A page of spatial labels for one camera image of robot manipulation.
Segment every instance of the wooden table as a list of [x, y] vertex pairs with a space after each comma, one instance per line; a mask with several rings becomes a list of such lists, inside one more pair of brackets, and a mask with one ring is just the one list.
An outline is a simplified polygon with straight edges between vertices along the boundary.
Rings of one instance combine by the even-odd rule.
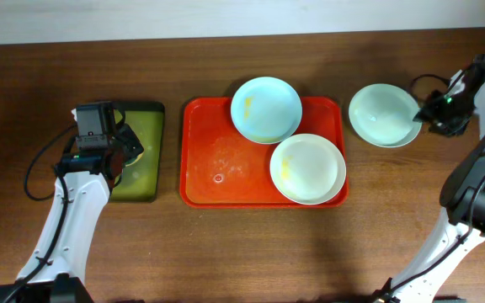
[[[477, 144], [422, 132], [408, 146], [363, 142], [344, 121], [350, 195], [331, 210], [197, 210], [179, 197], [182, 104], [233, 95], [249, 78], [280, 77], [300, 95], [328, 95], [344, 112], [354, 93], [385, 82], [405, 87], [432, 72], [451, 76], [485, 51], [485, 29], [135, 40], [0, 46], [0, 284], [32, 253], [51, 202], [28, 200], [24, 170], [72, 122], [70, 110], [99, 98], [166, 105], [158, 197], [109, 204], [89, 251], [86, 286], [99, 302], [289, 302], [369, 294], [421, 248], [440, 211], [446, 177]], [[428, 93], [434, 82], [421, 83]], [[40, 161], [37, 194], [55, 182]], [[485, 302], [485, 243], [440, 290]]]

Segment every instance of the white plate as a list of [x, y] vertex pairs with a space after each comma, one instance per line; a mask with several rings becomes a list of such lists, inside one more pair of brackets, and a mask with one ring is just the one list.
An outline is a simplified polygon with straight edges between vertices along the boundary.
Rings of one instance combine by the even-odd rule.
[[293, 135], [302, 118], [299, 95], [286, 82], [258, 77], [244, 83], [232, 100], [232, 121], [250, 141], [273, 144]]
[[417, 113], [413, 97], [388, 84], [362, 88], [349, 105], [349, 120], [357, 134], [381, 147], [404, 146], [414, 140], [422, 127], [413, 122]]
[[274, 149], [270, 176], [287, 199], [318, 205], [344, 186], [345, 160], [331, 141], [317, 135], [295, 135]]

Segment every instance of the red tray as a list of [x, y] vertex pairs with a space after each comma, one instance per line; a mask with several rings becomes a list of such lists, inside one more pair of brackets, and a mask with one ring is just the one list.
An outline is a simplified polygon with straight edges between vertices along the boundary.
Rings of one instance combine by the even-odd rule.
[[[244, 138], [232, 123], [231, 98], [197, 98], [184, 109], [183, 150], [179, 192], [198, 208], [330, 208], [341, 205], [349, 192], [340, 192], [320, 205], [299, 205], [284, 197], [269, 174], [269, 161], [278, 146]], [[323, 136], [345, 158], [340, 108], [330, 98], [303, 97], [302, 121], [296, 134]]]

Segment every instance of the white wall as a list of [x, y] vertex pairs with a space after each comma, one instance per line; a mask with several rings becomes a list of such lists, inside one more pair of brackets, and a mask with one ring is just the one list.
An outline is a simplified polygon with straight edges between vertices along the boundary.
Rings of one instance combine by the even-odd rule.
[[485, 26], [485, 0], [0, 0], [0, 44]]

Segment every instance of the light blue plate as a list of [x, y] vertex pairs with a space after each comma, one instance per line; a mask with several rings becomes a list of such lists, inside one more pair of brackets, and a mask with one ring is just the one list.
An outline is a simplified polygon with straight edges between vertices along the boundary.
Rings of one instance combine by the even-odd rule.
[[302, 104], [286, 82], [258, 77], [244, 83], [232, 100], [232, 121], [250, 141], [273, 144], [287, 139], [299, 127]]

